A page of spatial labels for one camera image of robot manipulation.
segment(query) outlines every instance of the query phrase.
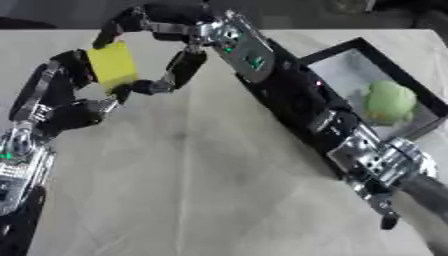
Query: yellow cube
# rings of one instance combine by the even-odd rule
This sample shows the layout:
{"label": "yellow cube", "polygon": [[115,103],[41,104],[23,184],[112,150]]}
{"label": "yellow cube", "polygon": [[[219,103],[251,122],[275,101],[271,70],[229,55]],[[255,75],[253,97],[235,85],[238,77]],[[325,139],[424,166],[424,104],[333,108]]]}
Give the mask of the yellow cube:
{"label": "yellow cube", "polygon": [[112,43],[99,50],[89,49],[87,56],[98,83],[104,86],[106,93],[110,93],[118,85],[138,79],[134,62],[124,42]]}

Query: white fabric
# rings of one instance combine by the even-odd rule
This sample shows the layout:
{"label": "white fabric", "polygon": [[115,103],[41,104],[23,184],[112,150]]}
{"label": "white fabric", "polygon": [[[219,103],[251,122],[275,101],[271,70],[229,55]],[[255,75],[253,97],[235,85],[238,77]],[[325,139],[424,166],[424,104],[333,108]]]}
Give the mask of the white fabric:
{"label": "white fabric", "polygon": [[[88,48],[97,31],[1,31],[0,118],[34,67]],[[362,36],[446,99],[448,51],[427,30],[266,31],[298,57]],[[142,78],[180,44],[124,37]],[[69,131],[30,256],[431,255],[405,221],[380,216],[289,134],[216,54],[170,95],[132,95],[97,127]],[[84,95],[97,94],[95,88]],[[447,130],[422,138],[440,164]]]}

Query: green ball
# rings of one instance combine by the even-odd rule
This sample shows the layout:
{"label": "green ball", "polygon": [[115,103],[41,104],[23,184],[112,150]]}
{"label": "green ball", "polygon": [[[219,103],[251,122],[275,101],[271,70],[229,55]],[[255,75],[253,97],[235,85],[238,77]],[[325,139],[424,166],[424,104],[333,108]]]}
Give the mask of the green ball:
{"label": "green ball", "polygon": [[416,104],[417,96],[409,88],[393,81],[378,81],[370,85],[366,115],[378,124],[393,125],[412,120]]}

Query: table surface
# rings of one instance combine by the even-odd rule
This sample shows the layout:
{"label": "table surface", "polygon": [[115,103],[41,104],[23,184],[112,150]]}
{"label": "table surface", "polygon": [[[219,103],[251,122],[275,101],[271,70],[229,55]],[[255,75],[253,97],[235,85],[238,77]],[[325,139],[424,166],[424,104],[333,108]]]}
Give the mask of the table surface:
{"label": "table surface", "polygon": [[[32,70],[89,48],[97,31],[1,31],[0,118]],[[428,30],[266,31],[298,57],[362,36],[447,99],[448,50]],[[123,37],[142,78],[178,43]],[[99,87],[81,96],[96,97]],[[448,180],[448,129],[418,141]],[[431,255],[401,221],[380,217],[243,88],[216,54],[188,86],[132,95],[99,126],[69,131],[49,178],[30,256]]]}

